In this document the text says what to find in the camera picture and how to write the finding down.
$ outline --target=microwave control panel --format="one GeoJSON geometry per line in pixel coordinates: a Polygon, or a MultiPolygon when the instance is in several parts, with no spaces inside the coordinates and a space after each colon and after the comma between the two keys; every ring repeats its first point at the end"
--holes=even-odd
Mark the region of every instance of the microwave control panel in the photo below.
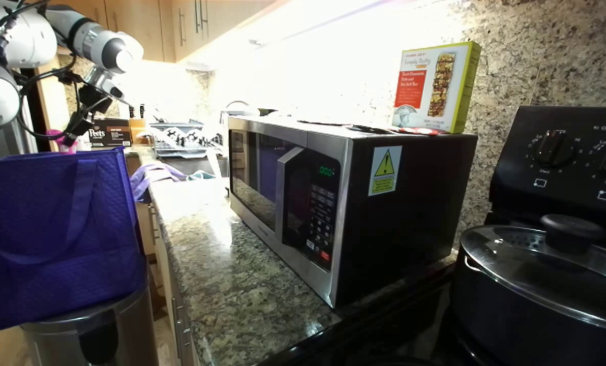
{"type": "Polygon", "coordinates": [[[303,151],[296,159],[287,162],[285,172],[282,243],[294,247],[314,265],[330,270],[338,215],[340,162],[325,155],[303,151]]]}

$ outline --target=dish rack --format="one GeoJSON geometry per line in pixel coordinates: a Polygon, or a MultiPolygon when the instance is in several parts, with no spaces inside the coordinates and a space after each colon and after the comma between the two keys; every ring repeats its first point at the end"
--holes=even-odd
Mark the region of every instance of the dish rack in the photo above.
{"type": "Polygon", "coordinates": [[[151,136],[154,141],[154,157],[205,159],[207,142],[201,122],[154,122],[151,136]]]}

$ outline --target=box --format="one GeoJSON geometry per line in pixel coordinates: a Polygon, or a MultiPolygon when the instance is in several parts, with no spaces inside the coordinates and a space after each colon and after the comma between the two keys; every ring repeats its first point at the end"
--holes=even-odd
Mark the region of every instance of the box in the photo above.
{"type": "Polygon", "coordinates": [[[96,126],[88,131],[88,138],[92,141],[93,148],[131,145],[131,131],[128,126],[128,120],[105,119],[105,120],[93,120],[93,122],[96,126]]]}
{"type": "Polygon", "coordinates": [[[464,133],[477,59],[474,40],[404,50],[392,124],[464,133]]]}

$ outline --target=granite countertop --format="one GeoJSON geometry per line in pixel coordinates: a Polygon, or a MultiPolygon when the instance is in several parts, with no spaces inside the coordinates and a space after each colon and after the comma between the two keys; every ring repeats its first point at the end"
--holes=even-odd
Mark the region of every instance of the granite countertop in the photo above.
{"type": "Polygon", "coordinates": [[[202,365],[259,365],[338,324],[229,210],[219,181],[151,186],[202,365]]]}

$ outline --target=wooden cabinet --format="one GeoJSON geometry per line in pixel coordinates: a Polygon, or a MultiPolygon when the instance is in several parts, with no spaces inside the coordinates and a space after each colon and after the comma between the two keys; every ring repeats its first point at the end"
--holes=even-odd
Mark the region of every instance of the wooden cabinet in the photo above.
{"type": "Polygon", "coordinates": [[[99,23],[107,30],[128,32],[143,47],[149,62],[172,62],[175,45],[170,0],[51,0],[99,23]]]}
{"type": "Polygon", "coordinates": [[[172,0],[175,59],[201,50],[277,0],[172,0]]]}

